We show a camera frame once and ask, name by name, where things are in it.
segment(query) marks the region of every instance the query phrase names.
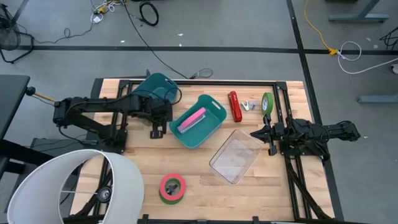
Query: white lamp shade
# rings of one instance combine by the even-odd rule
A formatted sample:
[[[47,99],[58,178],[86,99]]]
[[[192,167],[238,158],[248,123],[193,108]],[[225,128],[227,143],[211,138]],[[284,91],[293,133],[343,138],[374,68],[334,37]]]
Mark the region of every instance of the white lamp shade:
[[[21,183],[12,196],[10,224],[63,224],[60,192],[68,176],[82,162],[104,156],[113,173],[113,189],[103,224],[136,223],[144,202],[144,181],[138,167],[115,153],[84,149],[69,152],[42,164]]]

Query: transparent plastic bin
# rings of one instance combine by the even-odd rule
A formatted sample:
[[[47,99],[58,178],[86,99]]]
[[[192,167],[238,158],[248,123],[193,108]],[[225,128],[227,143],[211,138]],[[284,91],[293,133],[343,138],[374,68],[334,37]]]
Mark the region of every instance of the transparent plastic bin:
[[[211,158],[209,165],[215,175],[236,185],[260,152],[261,145],[249,134],[235,130]]]

